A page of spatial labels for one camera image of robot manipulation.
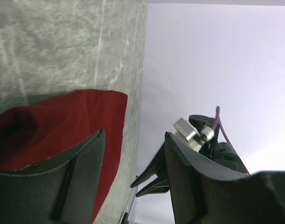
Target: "red cloth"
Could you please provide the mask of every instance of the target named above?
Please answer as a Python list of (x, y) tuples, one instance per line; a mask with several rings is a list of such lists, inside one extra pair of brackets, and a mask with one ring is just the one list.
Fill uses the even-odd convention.
[(0, 115), (0, 171), (45, 160), (104, 129), (106, 146), (91, 223), (118, 170), (127, 95), (81, 90)]

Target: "red fabric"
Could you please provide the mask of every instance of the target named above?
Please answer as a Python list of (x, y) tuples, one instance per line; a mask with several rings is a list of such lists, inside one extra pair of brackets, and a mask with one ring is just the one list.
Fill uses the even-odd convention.
[(45, 160), (104, 129), (106, 146), (91, 223), (118, 170), (127, 95), (81, 90), (0, 115), (0, 171)]

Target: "white wall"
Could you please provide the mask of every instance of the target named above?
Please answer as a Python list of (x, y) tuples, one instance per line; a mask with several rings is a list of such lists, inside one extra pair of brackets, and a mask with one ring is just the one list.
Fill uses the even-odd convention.
[(148, 0), (148, 3), (285, 6), (285, 0)]
[[(285, 7), (150, 4), (141, 173), (172, 124), (215, 115), (250, 172), (285, 170)], [(170, 195), (138, 199), (137, 222), (172, 224)]]

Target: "gray table surface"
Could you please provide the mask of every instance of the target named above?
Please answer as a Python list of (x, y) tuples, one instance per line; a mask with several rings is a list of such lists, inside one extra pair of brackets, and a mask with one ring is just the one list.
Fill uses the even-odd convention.
[(115, 224), (136, 175), (146, 0), (0, 0), (0, 113), (76, 89), (128, 95), (120, 167), (95, 224)]

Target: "cable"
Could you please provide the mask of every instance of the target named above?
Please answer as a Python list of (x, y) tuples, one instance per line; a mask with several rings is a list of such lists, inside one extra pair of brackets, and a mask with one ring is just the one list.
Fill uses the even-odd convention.
[(224, 128), (223, 128), (223, 125), (222, 125), (222, 123), (221, 123), (221, 119), (220, 119), (220, 107), (219, 107), (219, 106), (216, 107), (216, 116), (215, 116), (214, 123), (213, 123), (213, 125), (212, 125), (212, 129), (215, 130), (215, 129), (217, 128), (218, 124), (219, 124), (219, 126), (220, 126), (221, 132), (222, 132), (222, 134), (223, 134), (225, 140), (227, 141), (227, 143), (231, 144), (230, 140), (228, 139), (228, 137), (227, 137), (227, 135), (226, 135), (226, 133), (225, 133), (225, 130), (224, 130)]

